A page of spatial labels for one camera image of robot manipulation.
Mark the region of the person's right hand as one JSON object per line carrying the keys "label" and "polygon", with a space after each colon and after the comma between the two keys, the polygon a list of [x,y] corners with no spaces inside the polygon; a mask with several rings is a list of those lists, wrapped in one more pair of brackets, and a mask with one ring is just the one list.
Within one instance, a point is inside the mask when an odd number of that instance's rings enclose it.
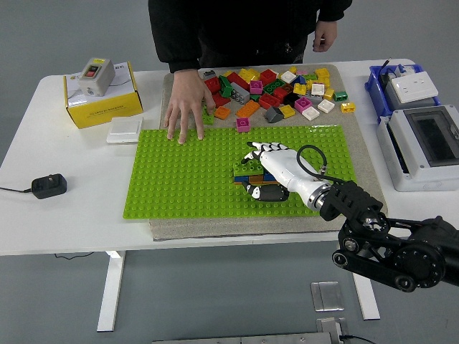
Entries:
{"label": "person's right hand", "polygon": [[174,73],[174,82],[171,97],[164,118],[164,127],[167,128],[167,138],[172,140],[179,123],[179,144],[184,144],[187,139],[189,115],[194,116],[199,140],[204,138],[204,123],[202,108],[205,104],[208,113],[213,113],[215,102],[212,93],[200,77],[198,70],[180,70]]}

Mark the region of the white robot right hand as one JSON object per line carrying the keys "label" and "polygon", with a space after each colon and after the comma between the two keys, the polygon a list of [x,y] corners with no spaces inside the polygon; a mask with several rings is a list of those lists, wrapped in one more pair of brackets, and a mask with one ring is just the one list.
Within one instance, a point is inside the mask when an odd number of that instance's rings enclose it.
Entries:
{"label": "white robot right hand", "polygon": [[257,160],[272,174],[279,183],[276,185],[253,186],[248,182],[242,185],[246,191],[260,201],[284,201],[291,192],[300,195],[303,203],[310,209],[317,211],[321,205],[318,200],[325,196],[331,185],[320,180],[317,171],[296,150],[290,149],[281,143],[249,142],[255,148],[241,161],[242,164],[250,160]]}

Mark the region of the person's left hand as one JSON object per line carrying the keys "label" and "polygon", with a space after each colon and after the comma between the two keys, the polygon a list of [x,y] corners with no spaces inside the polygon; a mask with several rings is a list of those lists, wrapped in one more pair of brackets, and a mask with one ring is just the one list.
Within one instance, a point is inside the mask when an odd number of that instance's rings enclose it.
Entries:
{"label": "person's left hand", "polygon": [[314,32],[313,51],[327,52],[338,36],[338,23],[336,21],[317,21]]}

